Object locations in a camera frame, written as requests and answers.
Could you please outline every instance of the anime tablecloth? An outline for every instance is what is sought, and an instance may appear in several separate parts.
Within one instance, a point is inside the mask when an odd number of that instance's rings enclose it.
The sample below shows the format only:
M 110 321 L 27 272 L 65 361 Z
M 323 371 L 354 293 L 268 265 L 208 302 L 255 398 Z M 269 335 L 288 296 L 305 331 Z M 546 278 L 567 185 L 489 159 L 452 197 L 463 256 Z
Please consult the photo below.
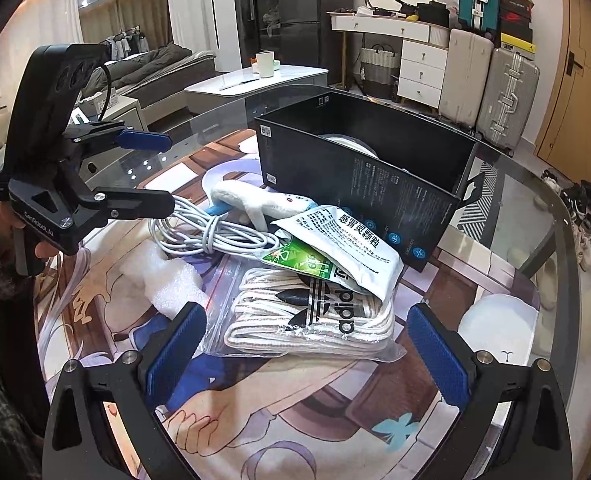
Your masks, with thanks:
M 206 200 L 203 182 L 211 186 L 224 177 L 260 185 L 260 176 L 244 169 L 244 159 L 257 157 L 253 135 L 241 130 L 208 144 L 143 185 L 160 184 L 197 204 Z M 36 281 L 38 350 L 50 395 L 69 358 L 85 366 L 113 362 L 167 326 L 143 290 L 120 272 L 123 258 L 147 237 L 146 222 L 113 221 L 92 233 L 76 257 Z M 208 296 L 227 286 L 220 271 L 228 257 L 187 257 Z M 442 402 L 404 330 L 408 310 L 423 298 L 456 330 L 467 309 L 489 293 L 511 294 L 539 309 L 528 279 L 450 226 L 425 270 L 405 267 L 400 278 L 395 336 L 408 353 L 398 362 L 198 354 L 158 410 L 202 478 L 413 478 L 457 410 Z M 116 407 L 106 408 L 132 474 L 146 478 Z

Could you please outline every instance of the green packet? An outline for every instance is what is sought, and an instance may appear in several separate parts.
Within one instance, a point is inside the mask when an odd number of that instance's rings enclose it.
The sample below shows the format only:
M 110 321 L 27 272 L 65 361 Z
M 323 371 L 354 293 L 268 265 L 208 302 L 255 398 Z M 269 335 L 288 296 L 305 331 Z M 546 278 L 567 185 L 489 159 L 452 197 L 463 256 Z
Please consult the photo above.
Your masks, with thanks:
M 262 256 L 260 260 L 274 267 L 338 283 L 360 294 L 369 294 L 349 273 L 299 238 L 292 237 L 285 246 Z

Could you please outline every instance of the refrigerator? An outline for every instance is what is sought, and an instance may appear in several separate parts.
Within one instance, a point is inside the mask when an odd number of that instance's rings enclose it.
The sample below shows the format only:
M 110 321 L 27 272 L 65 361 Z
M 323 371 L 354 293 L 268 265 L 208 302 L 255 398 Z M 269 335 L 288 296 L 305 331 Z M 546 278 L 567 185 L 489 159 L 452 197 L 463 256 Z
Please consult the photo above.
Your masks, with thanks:
M 286 65 L 326 68 L 341 80 L 341 33 L 329 11 L 352 9 L 354 0 L 235 0 L 242 66 L 262 50 Z

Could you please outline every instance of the silver suitcase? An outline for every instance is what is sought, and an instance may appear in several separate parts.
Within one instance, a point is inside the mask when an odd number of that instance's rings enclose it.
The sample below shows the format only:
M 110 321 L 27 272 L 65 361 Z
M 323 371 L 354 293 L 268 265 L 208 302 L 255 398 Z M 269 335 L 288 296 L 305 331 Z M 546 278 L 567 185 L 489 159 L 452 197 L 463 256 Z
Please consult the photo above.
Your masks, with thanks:
M 504 48 L 491 57 L 477 130 L 488 142 L 513 150 L 522 137 L 533 105 L 540 69 L 533 61 Z
M 475 126 L 487 81 L 493 43 L 470 32 L 453 29 L 438 112 L 454 123 Z

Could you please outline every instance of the white shoelace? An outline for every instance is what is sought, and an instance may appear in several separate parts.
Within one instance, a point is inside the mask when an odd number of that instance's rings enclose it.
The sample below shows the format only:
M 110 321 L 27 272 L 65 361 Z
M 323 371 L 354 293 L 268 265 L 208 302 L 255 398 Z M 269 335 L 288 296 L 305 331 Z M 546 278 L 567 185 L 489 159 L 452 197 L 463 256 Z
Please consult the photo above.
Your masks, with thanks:
M 341 354 L 346 357 L 368 358 L 387 346 L 395 324 L 391 302 L 382 305 L 374 296 L 354 293 L 355 314 L 351 319 L 354 330 L 344 334 L 340 322 L 347 322 L 331 307 L 320 319 L 304 328 L 288 330 L 293 316 L 311 309 L 281 301 L 277 294 L 309 287 L 296 273 L 281 269 L 251 269 L 242 278 L 240 294 L 231 311 L 233 322 L 224 335 L 226 344 L 245 352 L 281 354 L 284 352 L 313 352 Z
M 254 258 L 258 251 L 275 250 L 282 245 L 271 233 L 227 222 L 226 215 L 211 216 L 181 196 L 173 198 L 176 201 L 173 215 L 149 220 L 150 235 L 167 254 L 190 256 L 220 251 Z

